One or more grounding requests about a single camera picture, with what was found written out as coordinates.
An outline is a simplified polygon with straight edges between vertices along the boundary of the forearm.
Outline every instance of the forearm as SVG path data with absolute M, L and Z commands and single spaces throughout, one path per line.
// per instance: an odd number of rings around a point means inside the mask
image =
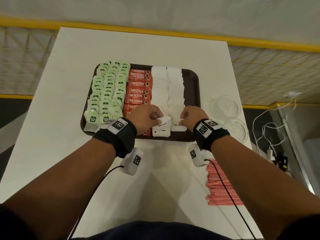
M 230 136 L 211 152 L 254 218 L 265 239 L 276 239 L 295 220 L 320 214 L 320 199 Z
M 4 205 L 20 216 L 39 239 L 66 238 L 115 156 L 112 145 L 92 138 Z

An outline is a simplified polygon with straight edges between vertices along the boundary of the white table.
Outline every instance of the white table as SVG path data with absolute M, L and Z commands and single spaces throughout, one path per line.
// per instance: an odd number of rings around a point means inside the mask
M 240 102 L 226 42 L 61 28 L 2 178 L 1 202 L 91 138 L 82 132 L 80 118 L 93 71 L 114 59 L 194 71 L 208 114 L 212 98 L 230 95 Z M 245 122 L 243 112 L 238 118 Z M 245 145 L 251 148 L 249 140 Z M 136 139 L 136 146 L 145 151 L 137 174 L 111 173 L 74 236 L 145 220 L 186 222 L 230 238 L 252 238 L 234 206 L 208 206 L 207 172 L 194 167 L 189 143 Z M 119 163 L 116 158 L 111 168 Z M 239 208 L 261 238 L 246 208 Z

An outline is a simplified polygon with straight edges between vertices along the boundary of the person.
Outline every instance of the person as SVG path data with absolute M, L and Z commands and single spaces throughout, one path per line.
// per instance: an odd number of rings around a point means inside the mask
M 162 116 L 155 105 L 138 106 L 121 120 L 123 125 L 129 125 L 125 135 L 132 133 L 134 144 L 134 137 L 159 125 L 157 118 Z M 194 133 L 216 125 L 196 106 L 186 106 L 181 118 L 184 120 L 180 124 Z M 124 132 L 119 121 L 114 128 Z M 315 238 L 320 223 L 320 199 L 229 136 L 223 128 L 210 130 L 206 138 L 197 137 L 197 143 L 212 152 L 264 238 Z M 126 154 L 126 147 L 132 144 L 126 142 L 128 145 L 124 146 L 126 143 L 119 141 L 121 136 L 117 134 L 100 129 L 87 143 L 6 200 L 0 207 L 1 239 L 67 239 L 115 157 Z M 205 238 L 228 239 L 188 224 L 143 221 L 130 222 L 86 239 Z

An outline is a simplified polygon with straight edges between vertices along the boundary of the white cable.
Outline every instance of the white cable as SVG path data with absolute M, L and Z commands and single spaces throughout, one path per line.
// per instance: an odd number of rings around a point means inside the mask
M 275 151 L 275 149 L 274 149 L 273 146 L 280 145 L 282 142 L 284 142 L 284 140 L 285 140 L 285 135 L 282 134 L 282 133 L 279 131 L 279 128 L 283 127 L 284 125 L 278 127 L 278 125 L 277 125 L 276 123 L 273 123 L 273 122 L 270 122 L 270 123 L 267 123 L 267 124 L 263 125 L 263 126 L 262 126 L 262 136 L 261 136 L 259 139 L 257 139 L 257 138 L 256 138 L 256 135 L 254 134 L 254 122 L 255 122 L 255 120 L 258 119 L 260 116 L 262 116 L 264 113 L 266 113 L 266 112 L 268 112 L 268 111 L 278 110 L 278 109 L 282 109 L 282 108 L 288 106 L 290 103 L 292 103 L 293 100 L 294 100 L 294 108 L 293 108 L 292 111 L 291 111 L 291 112 L 293 112 L 294 109 L 296 108 L 297 103 L 296 103 L 296 100 L 292 98 L 291 101 L 290 101 L 289 103 L 287 103 L 286 105 L 284 105 L 284 106 L 282 106 L 282 107 L 279 107 L 279 108 L 268 109 L 268 110 L 264 111 L 262 114 L 258 115 L 258 116 L 253 120 L 253 122 L 252 122 L 252 133 L 253 133 L 254 141 L 256 142 L 257 150 L 258 150 L 258 153 L 259 153 L 260 156 L 261 156 L 261 153 L 260 153 L 259 146 L 258 146 L 258 140 L 260 140 L 262 137 L 264 137 L 264 138 L 270 143 L 270 146 L 269 146 L 269 147 L 272 147 L 272 149 L 273 149 L 273 151 L 274 151 L 274 154 L 276 154 L 276 151 Z M 277 127 L 267 126 L 268 124 L 275 124 Z M 272 129 L 277 129 L 278 132 L 283 135 L 283 137 L 284 137 L 283 140 L 282 140 L 280 143 L 276 144 L 276 145 L 272 145 L 272 143 L 271 143 L 271 142 L 265 137 L 265 135 L 264 135 L 265 127 L 272 128 Z

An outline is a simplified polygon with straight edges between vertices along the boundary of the tray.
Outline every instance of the tray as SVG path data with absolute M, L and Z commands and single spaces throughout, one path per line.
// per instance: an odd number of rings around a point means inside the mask
M 100 64 L 97 65 L 97 67 L 94 70 L 93 77 L 97 74 L 97 68 Z M 140 64 L 130 64 L 130 68 L 132 69 L 139 69 L 139 70 L 151 70 L 151 65 L 140 65 Z M 183 85 L 184 85 L 184 104 L 185 106 L 198 106 L 200 107 L 200 90 L 199 90 L 199 78 L 197 74 L 191 70 L 188 69 L 182 69 L 182 77 L 183 77 Z M 92 93 L 91 85 L 89 87 L 88 97 L 90 97 Z M 85 112 L 87 108 L 87 100 L 85 101 L 85 105 L 83 108 L 83 113 Z M 93 132 L 84 131 L 84 128 L 86 126 L 86 119 L 85 116 L 82 113 L 80 126 L 84 133 L 87 135 L 93 136 Z M 151 136 L 142 136 L 138 135 L 136 136 L 138 139 L 149 139 L 149 140 L 162 140 L 162 141 L 185 141 L 185 142 L 191 142 L 195 141 L 196 137 L 194 134 L 189 131 L 171 131 L 170 137 L 153 137 L 152 131 Z

